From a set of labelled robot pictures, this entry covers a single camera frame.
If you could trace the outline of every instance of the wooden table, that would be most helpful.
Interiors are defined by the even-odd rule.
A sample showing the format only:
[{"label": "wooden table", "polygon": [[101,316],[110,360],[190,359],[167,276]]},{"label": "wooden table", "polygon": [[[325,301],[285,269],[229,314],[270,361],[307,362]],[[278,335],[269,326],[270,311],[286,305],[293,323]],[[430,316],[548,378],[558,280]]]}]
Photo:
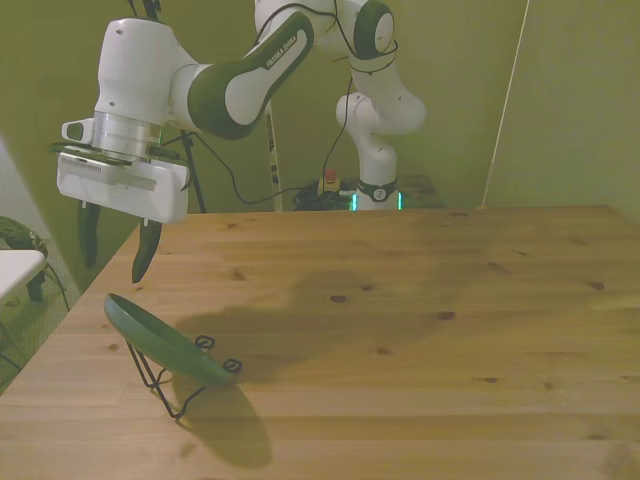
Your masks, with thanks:
[{"label": "wooden table", "polygon": [[[640,234],[608,209],[193,216],[131,286],[136,244],[0,398],[0,478],[640,478]],[[239,384],[176,425],[108,292]]]}]

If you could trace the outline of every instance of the red button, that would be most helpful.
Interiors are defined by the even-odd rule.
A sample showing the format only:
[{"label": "red button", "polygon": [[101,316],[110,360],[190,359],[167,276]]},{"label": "red button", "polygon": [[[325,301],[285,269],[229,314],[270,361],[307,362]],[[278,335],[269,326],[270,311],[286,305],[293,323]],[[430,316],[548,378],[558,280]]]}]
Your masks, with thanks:
[{"label": "red button", "polygon": [[336,180],[338,180],[338,174],[335,170],[329,169],[327,170],[327,173],[325,173],[324,179],[327,183],[336,183]]}]

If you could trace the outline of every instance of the green wall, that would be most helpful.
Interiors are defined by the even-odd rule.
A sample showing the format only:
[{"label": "green wall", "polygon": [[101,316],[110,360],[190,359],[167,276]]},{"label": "green wall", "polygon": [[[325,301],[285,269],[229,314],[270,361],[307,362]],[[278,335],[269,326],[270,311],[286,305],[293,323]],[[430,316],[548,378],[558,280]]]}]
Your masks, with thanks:
[{"label": "green wall", "polygon": [[640,2],[536,0],[489,206],[610,204],[640,219]]},{"label": "green wall", "polygon": [[[174,27],[185,48],[203,63],[237,58],[251,46],[255,36],[253,0],[162,3],[163,20]],[[0,42],[4,46],[0,55],[0,138],[81,288],[95,278],[137,221],[105,211],[99,227],[98,265],[86,270],[76,253],[77,204],[59,194],[56,161],[47,153],[47,146],[61,140],[62,123],[93,115],[104,31],[109,21],[129,15],[125,0],[12,0],[3,3],[0,16]],[[236,171],[246,197],[271,193],[264,125],[242,142],[212,142]],[[236,200],[228,174],[216,161],[200,147],[195,155],[210,211],[246,210]],[[272,205],[260,208],[268,210]]]},{"label": "green wall", "polygon": [[[401,174],[429,175],[450,206],[482,199],[513,66],[526,0],[388,0],[396,17],[400,74],[422,98],[429,118],[422,130],[390,142]],[[346,93],[349,68],[315,51],[273,102],[283,186],[305,185],[340,130],[335,109]],[[331,165],[357,176],[358,155],[348,138]]]}]

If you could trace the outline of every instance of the floor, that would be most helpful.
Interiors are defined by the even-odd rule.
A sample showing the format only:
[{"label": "floor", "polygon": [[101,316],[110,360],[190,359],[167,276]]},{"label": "floor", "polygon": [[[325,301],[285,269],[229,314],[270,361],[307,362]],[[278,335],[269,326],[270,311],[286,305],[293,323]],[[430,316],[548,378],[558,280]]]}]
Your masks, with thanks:
[{"label": "floor", "polygon": [[[0,241],[0,249],[7,246]],[[63,285],[66,286],[66,296],[69,304],[80,298],[78,287],[73,282],[59,251],[53,242],[47,242],[49,249],[49,263],[55,269]],[[46,339],[64,319],[67,308],[60,289],[49,279],[43,285],[42,302],[29,300],[26,287],[17,295],[10,298],[2,306],[0,313],[2,322],[9,329],[18,342],[21,355],[10,342],[0,335],[0,351],[20,366],[24,366],[38,351]],[[0,395],[15,378],[17,371],[8,362],[0,359]]]}]

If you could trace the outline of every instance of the wood knot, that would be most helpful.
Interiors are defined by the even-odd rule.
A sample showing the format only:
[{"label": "wood knot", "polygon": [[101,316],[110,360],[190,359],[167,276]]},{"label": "wood knot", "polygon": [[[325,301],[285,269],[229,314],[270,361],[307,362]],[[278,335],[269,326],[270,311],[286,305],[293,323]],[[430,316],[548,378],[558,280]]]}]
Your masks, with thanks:
[{"label": "wood knot", "polygon": [[231,272],[231,277],[239,282],[243,282],[247,279],[247,276],[240,270],[234,270],[233,272]]},{"label": "wood knot", "polygon": [[382,355],[382,356],[393,355],[393,352],[391,351],[391,349],[389,349],[387,347],[378,347],[376,349],[376,353],[378,355]]},{"label": "wood knot", "polygon": [[438,314],[438,320],[453,320],[456,318],[456,312],[440,312]]},{"label": "wood knot", "polygon": [[193,452],[196,450],[196,444],[192,442],[187,442],[182,447],[180,447],[180,458],[186,460],[189,458]]},{"label": "wood knot", "polygon": [[603,290],[606,290],[606,288],[607,288],[607,287],[605,286],[605,284],[604,284],[604,283],[602,283],[602,282],[590,282],[590,283],[589,283],[589,286],[590,286],[591,288],[593,288],[593,289],[594,289],[595,291],[597,291],[597,292],[601,292],[601,291],[603,291]]},{"label": "wood knot", "polygon": [[489,267],[491,267],[497,273],[501,273],[503,275],[509,275],[511,273],[511,270],[509,270],[507,267],[505,267],[501,263],[489,262],[489,263],[487,263],[487,265]]}]

